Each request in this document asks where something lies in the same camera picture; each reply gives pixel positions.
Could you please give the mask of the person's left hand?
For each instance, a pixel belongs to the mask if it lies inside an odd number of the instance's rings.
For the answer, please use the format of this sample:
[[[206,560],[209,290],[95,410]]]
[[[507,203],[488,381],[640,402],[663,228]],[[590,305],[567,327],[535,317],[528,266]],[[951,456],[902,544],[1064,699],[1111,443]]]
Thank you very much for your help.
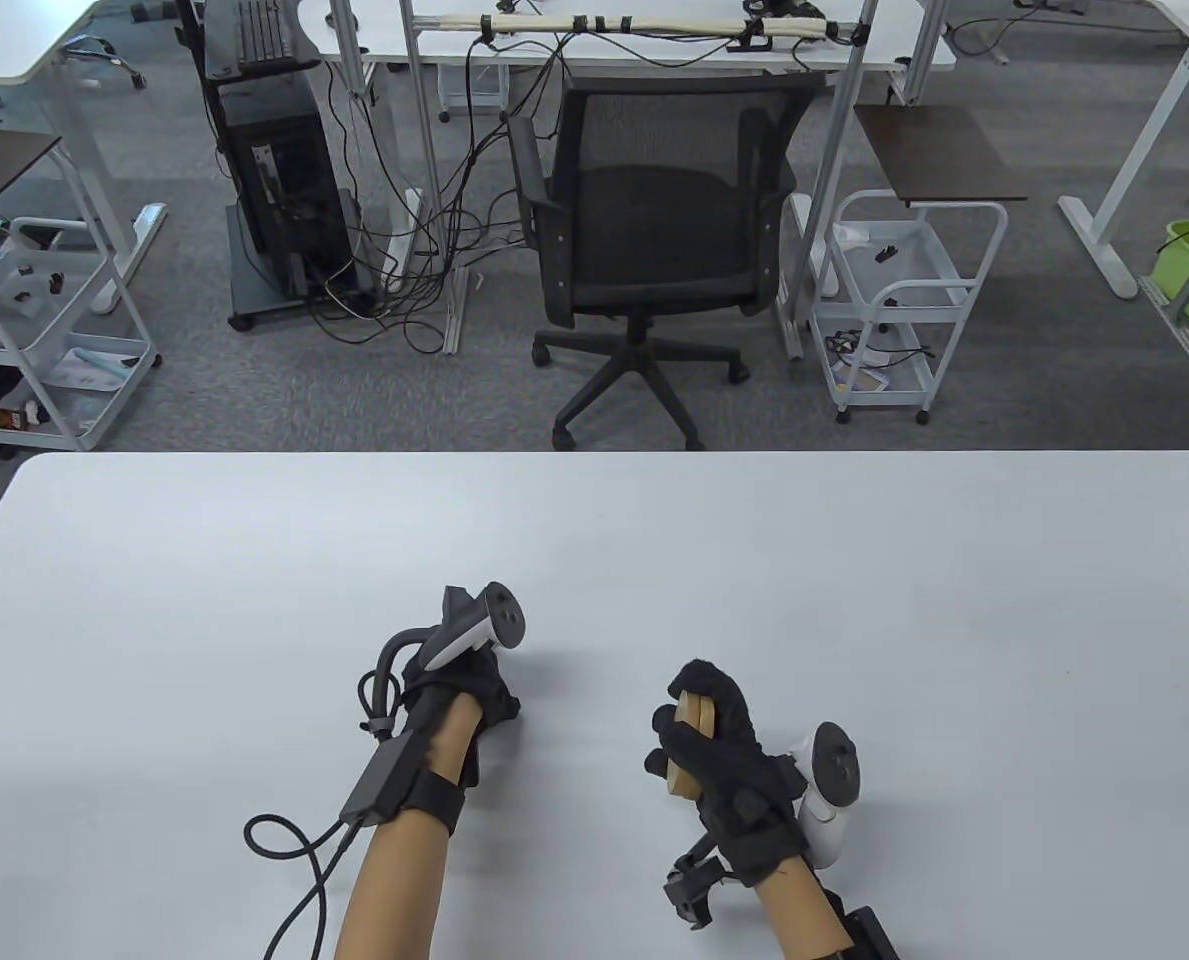
[[[520,699],[504,680],[493,650],[468,650],[446,666],[421,666],[417,657],[403,669],[401,703],[405,730],[430,736],[458,730],[468,748],[476,748],[485,730],[518,717]],[[451,719],[457,699],[468,698],[479,709],[478,719]]]

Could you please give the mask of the person's right hand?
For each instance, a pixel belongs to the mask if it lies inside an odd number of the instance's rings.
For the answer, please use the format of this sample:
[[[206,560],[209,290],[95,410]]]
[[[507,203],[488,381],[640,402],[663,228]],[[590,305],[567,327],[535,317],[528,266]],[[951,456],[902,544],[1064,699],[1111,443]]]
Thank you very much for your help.
[[[767,881],[786,861],[804,859],[809,846],[792,807],[801,790],[760,745],[740,685],[713,663],[693,659],[667,690],[675,699],[685,692],[712,699],[715,732],[705,736],[675,719],[671,705],[658,707],[652,728],[659,745],[644,757],[646,773],[663,780],[667,765],[675,763],[696,778],[702,823],[746,887]]]

